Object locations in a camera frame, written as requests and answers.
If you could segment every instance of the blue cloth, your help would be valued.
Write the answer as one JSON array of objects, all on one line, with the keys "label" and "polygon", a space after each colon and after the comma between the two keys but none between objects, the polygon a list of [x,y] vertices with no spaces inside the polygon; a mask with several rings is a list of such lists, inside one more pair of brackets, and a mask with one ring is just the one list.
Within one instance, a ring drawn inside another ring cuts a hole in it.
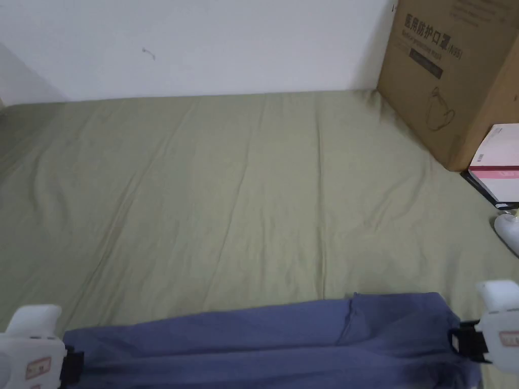
[{"label": "blue cloth", "polygon": [[440,295],[355,295],[68,331],[84,389],[471,388],[451,351],[459,319]]}]

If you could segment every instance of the white object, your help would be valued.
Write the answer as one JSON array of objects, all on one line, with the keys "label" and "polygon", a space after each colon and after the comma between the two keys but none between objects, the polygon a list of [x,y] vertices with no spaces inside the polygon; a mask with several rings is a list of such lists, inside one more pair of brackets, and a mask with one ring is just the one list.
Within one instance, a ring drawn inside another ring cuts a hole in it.
[{"label": "white object", "polygon": [[498,202],[519,202],[519,124],[497,124],[469,166],[470,175]]},{"label": "white object", "polygon": [[510,214],[499,215],[494,228],[507,246],[519,256],[519,218]]},{"label": "white object", "polygon": [[474,327],[488,348],[485,359],[501,371],[519,374],[519,286],[510,280],[477,286],[487,312]]},{"label": "white object", "polygon": [[27,305],[0,334],[0,389],[57,389],[67,351],[54,335],[61,308]]}]

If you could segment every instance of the bed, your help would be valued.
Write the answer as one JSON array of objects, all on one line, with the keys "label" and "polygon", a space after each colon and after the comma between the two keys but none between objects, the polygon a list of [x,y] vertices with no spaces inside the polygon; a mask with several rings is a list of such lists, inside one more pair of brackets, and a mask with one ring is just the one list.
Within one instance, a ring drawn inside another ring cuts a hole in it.
[{"label": "bed", "polygon": [[0,148],[3,328],[27,303],[62,334],[356,291],[473,319],[476,282],[519,280],[494,207],[376,91],[11,106]]}]

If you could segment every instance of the chinese characters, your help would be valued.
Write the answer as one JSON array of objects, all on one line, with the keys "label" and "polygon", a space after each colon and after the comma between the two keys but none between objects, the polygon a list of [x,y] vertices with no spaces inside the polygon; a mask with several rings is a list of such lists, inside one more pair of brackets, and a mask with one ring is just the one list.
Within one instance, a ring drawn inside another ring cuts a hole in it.
[{"label": "chinese characters", "polygon": [[450,43],[450,35],[445,33],[442,34],[429,23],[414,17],[410,13],[406,15],[404,25],[409,30],[415,32],[416,35],[423,37],[425,40],[430,40],[433,44],[439,46],[442,50],[446,50],[452,56],[456,57],[457,59],[461,59],[463,50]]}]

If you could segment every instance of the mask illustration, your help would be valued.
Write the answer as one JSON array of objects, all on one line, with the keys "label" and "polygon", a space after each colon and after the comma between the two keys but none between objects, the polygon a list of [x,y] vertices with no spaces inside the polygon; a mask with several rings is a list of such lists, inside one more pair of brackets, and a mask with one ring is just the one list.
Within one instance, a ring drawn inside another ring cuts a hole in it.
[{"label": "mask illustration", "polygon": [[440,89],[434,88],[429,96],[429,104],[427,105],[427,112],[425,121],[431,131],[438,131],[449,125],[456,112],[449,109],[447,103],[440,95]]}]

